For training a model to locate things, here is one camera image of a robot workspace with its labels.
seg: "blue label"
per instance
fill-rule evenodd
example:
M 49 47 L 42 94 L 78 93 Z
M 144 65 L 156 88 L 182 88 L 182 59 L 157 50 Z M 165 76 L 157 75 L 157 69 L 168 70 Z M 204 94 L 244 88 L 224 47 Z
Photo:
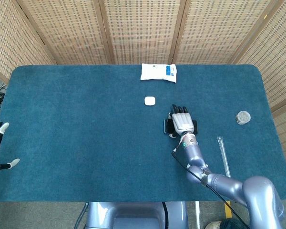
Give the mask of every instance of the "blue label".
M 171 67 L 169 65 L 166 67 L 166 75 L 171 75 Z

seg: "table surface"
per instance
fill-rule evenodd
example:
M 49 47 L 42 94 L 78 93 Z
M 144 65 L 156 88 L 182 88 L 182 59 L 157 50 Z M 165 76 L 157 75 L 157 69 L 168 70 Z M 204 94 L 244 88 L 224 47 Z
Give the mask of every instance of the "table surface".
M 286 198 L 286 162 L 260 72 L 252 65 L 177 65 L 177 83 L 140 81 L 140 65 L 32 65 L 14 70 L 0 121 L 9 122 L 0 163 L 0 201 L 218 200 L 191 184 L 163 133 L 172 104 L 198 122 L 214 173 L 271 179 Z M 154 96 L 155 106 L 144 98 Z M 246 110 L 251 121 L 235 122 Z M 183 158 L 182 150 L 178 156 Z

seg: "white packet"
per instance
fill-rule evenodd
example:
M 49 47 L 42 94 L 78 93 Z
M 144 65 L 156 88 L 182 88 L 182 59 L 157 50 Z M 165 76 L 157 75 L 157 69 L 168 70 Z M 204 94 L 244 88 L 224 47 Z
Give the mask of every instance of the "white packet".
M 175 64 L 142 64 L 141 80 L 168 80 L 177 82 L 177 68 Z

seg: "robot finger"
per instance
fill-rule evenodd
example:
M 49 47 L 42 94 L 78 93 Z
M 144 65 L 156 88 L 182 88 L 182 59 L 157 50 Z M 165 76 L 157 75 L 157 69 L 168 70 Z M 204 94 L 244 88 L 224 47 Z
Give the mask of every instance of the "robot finger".
M 183 107 L 183 111 L 184 111 L 184 113 L 189 113 L 188 111 L 187 111 L 187 108 L 184 106 Z
M 179 110 L 175 104 L 173 104 L 173 110 L 176 114 L 179 113 Z
M 183 113 L 183 109 L 182 109 L 182 107 L 178 107 L 178 110 L 179 110 L 179 113 Z
M 176 131 L 174 131 L 172 134 L 169 134 L 169 136 L 170 136 L 171 138 L 177 138 L 177 133 L 176 133 Z

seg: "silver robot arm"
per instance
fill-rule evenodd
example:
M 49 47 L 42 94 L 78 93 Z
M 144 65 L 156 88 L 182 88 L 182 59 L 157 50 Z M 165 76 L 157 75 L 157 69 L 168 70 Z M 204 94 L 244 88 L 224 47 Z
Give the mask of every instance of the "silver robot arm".
M 198 176 L 187 172 L 188 179 L 195 184 L 209 185 L 219 194 L 245 206 L 249 211 L 251 229 L 281 229 L 284 206 L 273 183 L 266 177 L 251 177 L 244 183 L 221 174 L 214 174 L 205 163 L 193 129 L 194 126 L 186 108 L 173 105 L 173 119 L 176 133 L 181 135 L 182 145 L 187 156 L 187 168 Z

